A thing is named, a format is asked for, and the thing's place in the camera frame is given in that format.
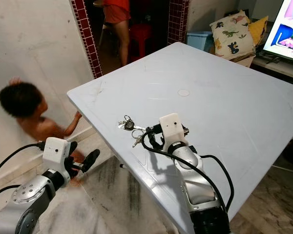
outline blue plastic basket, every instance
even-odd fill
[[[187,33],[187,45],[209,52],[213,45],[212,32]]]

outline keys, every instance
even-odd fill
[[[146,128],[135,125],[130,116],[127,115],[124,116],[124,120],[118,121],[118,128],[132,131],[131,136],[136,140],[132,145],[133,148],[135,148],[137,144],[141,143],[142,135],[145,133],[144,131],[146,131]]]
[[[135,123],[130,119],[125,123],[124,129],[131,131],[134,129],[134,126],[135,126]]]
[[[135,148],[135,146],[139,143],[141,143],[142,140],[142,135],[144,134],[144,131],[142,129],[135,129],[131,132],[131,136],[136,139],[136,142],[132,145],[133,148]]]
[[[139,129],[139,130],[144,130],[146,131],[147,129],[146,128],[143,128],[143,127],[139,127],[139,126],[133,126],[133,129]]]
[[[132,145],[132,147],[135,148],[135,146],[136,146],[137,144],[141,143],[141,139],[142,139],[142,136],[138,136],[138,137],[136,138],[136,142]]]
[[[127,115],[124,116],[123,121],[118,121],[118,128],[120,128],[120,129],[123,128],[128,131],[132,131],[134,129],[146,131],[146,128],[135,125],[135,123],[132,121],[130,116],[127,116]]]

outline doorway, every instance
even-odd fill
[[[98,49],[104,14],[93,2],[71,0],[93,77],[98,78],[119,68],[120,63],[117,38],[112,32],[104,33]],[[130,4],[131,24],[142,22],[152,26],[153,51],[185,41],[189,0],[130,0]]]

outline white plastic table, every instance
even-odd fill
[[[178,113],[198,154],[217,156],[231,175],[229,219],[293,136],[293,85],[181,43],[67,94],[181,233],[194,231],[172,161],[141,144],[132,148],[135,140],[118,120],[129,115],[147,127]],[[226,203],[222,170],[212,159],[204,159],[204,170]]]

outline red chair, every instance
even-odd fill
[[[151,53],[152,27],[148,24],[135,24],[130,28],[130,61],[134,62]]]

